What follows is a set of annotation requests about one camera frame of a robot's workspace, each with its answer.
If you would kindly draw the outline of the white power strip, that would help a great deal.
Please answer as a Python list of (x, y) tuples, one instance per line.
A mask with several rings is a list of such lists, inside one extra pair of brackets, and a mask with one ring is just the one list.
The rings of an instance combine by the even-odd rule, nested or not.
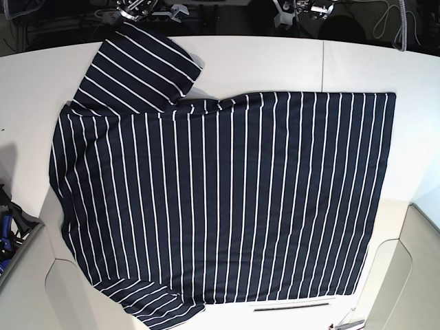
[(108, 25), (113, 25), (120, 18), (119, 12), (113, 9), (96, 10), (94, 15)]

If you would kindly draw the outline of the navy white striped T-shirt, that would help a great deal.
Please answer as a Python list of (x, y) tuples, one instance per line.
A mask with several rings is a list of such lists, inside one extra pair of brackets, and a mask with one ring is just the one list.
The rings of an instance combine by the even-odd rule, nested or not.
[(396, 95), (189, 100), (201, 71), (125, 22), (62, 108), (49, 182), (87, 280), (150, 329), (207, 304), (353, 294)]

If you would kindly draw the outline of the bin with blue items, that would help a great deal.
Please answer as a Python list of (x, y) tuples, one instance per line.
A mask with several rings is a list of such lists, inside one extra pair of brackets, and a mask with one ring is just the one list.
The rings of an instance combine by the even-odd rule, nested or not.
[(1, 183), (1, 276), (6, 275), (43, 222), (12, 201)]

